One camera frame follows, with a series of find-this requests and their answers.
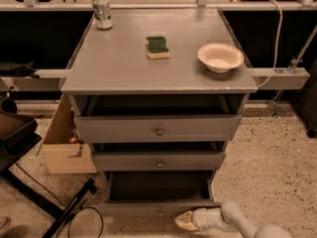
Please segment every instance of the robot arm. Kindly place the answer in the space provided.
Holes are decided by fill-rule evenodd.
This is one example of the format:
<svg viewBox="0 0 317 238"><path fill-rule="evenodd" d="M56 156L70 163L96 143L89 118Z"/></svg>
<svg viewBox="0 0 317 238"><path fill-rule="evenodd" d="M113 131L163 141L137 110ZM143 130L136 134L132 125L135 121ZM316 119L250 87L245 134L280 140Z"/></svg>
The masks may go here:
<svg viewBox="0 0 317 238"><path fill-rule="evenodd" d="M276 225L258 228L242 213L237 203L226 201L219 208L198 208L187 211L175 219L176 224L189 231L206 231L217 228L224 232L239 231L244 238L292 238Z"/></svg>

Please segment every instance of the dresser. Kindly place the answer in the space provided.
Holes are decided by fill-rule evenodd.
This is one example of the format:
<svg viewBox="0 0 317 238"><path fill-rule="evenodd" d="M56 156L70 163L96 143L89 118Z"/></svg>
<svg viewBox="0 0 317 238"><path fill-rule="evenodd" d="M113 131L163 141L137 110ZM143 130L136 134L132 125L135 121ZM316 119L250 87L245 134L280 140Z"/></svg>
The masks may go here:
<svg viewBox="0 0 317 238"><path fill-rule="evenodd" d="M61 89L106 180L104 215L175 215L213 199L212 179L257 91L245 65L224 74L197 58L233 45L212 8L113 9L92 23ZM150 60L146 37L165 36L170 59Z"/></svg>

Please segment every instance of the white bowl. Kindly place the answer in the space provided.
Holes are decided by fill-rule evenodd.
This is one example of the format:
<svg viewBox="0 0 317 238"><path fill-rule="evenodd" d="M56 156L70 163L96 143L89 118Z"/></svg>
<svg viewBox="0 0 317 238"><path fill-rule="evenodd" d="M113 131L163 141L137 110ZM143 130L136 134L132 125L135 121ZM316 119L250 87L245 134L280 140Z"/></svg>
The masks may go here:
<svg viewBox="0 0 317 238"><path fill-rule="evenodd" d="M217 73L239 67L245 61L244 55L237 48L226 44L205 45L199 49L198 58Z"/></svg>

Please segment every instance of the concrete floor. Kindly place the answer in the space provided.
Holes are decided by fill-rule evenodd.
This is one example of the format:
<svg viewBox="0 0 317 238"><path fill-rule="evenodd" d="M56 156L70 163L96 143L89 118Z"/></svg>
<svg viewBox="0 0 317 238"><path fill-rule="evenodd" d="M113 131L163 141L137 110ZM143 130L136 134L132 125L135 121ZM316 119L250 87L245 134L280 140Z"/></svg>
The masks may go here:
<svg viewBox="0 0 317 238"><path fill-rule="evenodd" d="M49 127L54 105L20 105L20 112L45 114L39 119L38 133L43 137ZM261 226L274 223L287 229L292 236L317 237L317 139L306 136L305 123L285 103L277 106L279 117L270 116L265 104L248 104L242 123L229 144L227 158L214 183L216 201L234 200L252 222ZM97 175L49 175L45 156L38 144L19 164L32 177L53 191L64 203L82 187L88 178L95 179L97 193L87 194L86 205L103 202L105 183ZM45 197L55 199L26 177L17 167L12 172ZM0 230L0 237L42 237L52 225L53 218L30 203L5 181L0 180L1 216L11 218L11 225ZM101 237L241 237L238 233L218 230L191 233L179 229L173 218L104 217ZM70 237L97 237L100 220L87 210L78 214ZM58 237L67 237L66 228Z"/></svg>

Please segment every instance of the cardboard box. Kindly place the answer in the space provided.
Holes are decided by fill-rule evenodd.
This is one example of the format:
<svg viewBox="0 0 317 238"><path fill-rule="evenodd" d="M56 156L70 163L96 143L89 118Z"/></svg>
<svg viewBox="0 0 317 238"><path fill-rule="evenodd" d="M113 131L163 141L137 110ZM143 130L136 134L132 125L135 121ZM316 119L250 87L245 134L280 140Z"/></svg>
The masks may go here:
<svg viewBox="0 0 317 238"><path fill-rule="evenodd" d="M68 143L73 126L71 106L67 96L63 95L42 144L50 174L96 173L87 144L82 145L81 156L74 157L80 145Z"/></svg>

